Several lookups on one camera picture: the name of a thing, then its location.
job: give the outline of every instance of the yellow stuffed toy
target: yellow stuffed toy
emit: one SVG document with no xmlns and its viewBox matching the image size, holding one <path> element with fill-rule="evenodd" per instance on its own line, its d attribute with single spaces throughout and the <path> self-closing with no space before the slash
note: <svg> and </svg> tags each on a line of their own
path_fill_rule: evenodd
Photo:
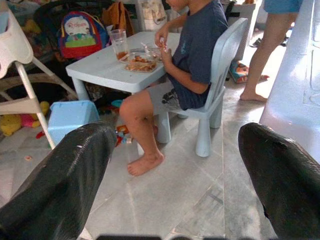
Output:
<svg viewBox="0 0 320 240">
<path fill-rule="evenodd" d="M 49 111 L 50 104 L 47 101 L 40 102 L 40 107 L 44 115 Z M 5 136 L 11 136 L 22 127 L 39 127 L 40 121 L 37 114 L 7 114 L 0 118 L 0 129 Z"/>
</svg>

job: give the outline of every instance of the gray shorts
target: gray shorts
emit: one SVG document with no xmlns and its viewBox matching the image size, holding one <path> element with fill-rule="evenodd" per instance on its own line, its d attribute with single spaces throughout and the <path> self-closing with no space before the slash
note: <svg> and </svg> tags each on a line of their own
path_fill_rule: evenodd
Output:
<svg viewBox="0 0 320 240">
<path fill-rule="evenodd" d="M 155 86 L 146 89 L 149 92 L 153 105 L 153 115 L 173 110 L 181 110 L 178 96 L 171 81 L 167 80 Z"/>
</svg>

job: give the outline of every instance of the hand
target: hand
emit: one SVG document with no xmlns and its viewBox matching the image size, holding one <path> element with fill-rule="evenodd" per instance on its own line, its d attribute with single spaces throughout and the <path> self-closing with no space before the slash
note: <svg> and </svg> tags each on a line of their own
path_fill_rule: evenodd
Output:
<svg viewBox="0 0 320 240">
<path fill-rule="evenodd" d="M 168 50 L 166 50 L 165 47 L 162 47 L 160 51 L 161 51 L 161 58 L 164 66 L 171 64 L 172 63 L 171 49 L 169 48 Z"/>
<path fill-rule="evenodd" d="M 167 45 L 167 38 L 169 34 L 169 27 L 167 24 L 163 25 L 155 34 L 154 42 L 159 47 L 162 48 Z"/>
</svg>

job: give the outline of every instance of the boy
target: boy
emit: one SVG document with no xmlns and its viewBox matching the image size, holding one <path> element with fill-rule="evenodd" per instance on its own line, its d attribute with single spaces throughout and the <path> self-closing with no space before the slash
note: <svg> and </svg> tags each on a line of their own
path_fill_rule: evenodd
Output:
<svg viewBox="0 0 320 240">
<path fill-rule="evenodd" d="M 153 115 L 178 109 L 200 108 L 207 99 L 211 59 L 217 39 L 228 28 L 219 0 L 166 0 L 177 12 L 185 7 L 188 14 L 167 22 L 156 34 L 169 81 L 148 87 L 126 98 L 120 116 L 144 155 L 128 164 L 128 172 L 139 176 L 164 160 L 153 127 Z M 166 50 L 169 28 L 182 27 L 179 45 L 172 57 Z"/>
</svg>

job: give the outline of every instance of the navy blue t-shirt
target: navy blue t-shirt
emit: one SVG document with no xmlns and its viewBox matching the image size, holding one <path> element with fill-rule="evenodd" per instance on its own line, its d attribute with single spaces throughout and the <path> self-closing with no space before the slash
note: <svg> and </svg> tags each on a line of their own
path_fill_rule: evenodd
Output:
<svg viewBox="0 0 320 240">
<path fill-rule="evenodd" d="M 219 0 L 213 0 L 184 23 L 179 45 L 172 57 L 173 64 L 190 73 L 192 81 L 209 84 L 211 59 L 217 39 L 228 28 L 225 13 Z M 205 105 L 209 87 L 202 93 L 190 91 L 168 74 L 183 110 Z"/>
</svg>

